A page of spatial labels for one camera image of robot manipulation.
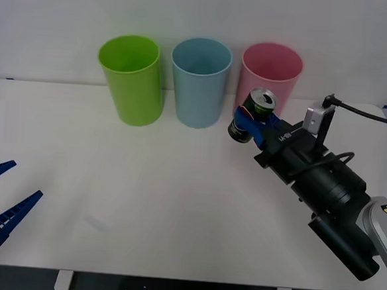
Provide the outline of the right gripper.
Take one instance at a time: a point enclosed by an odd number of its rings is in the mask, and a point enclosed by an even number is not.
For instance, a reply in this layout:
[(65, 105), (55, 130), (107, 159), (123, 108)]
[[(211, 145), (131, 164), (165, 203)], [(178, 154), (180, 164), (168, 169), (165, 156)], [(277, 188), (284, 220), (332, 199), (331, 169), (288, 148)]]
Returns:
[(328, 153), (328, 148), (318, 146), (315, 136), (304, 130), (301, 122), (290, 124), (274, 113), (257, 115), (244, 106), (239, 106), (233, 115), (231, 138), (239, 143), (252, 138), (262, 148), (255, 161), (264, 169), (272, 169), (286, 185), (296, 180), (292, 173)]

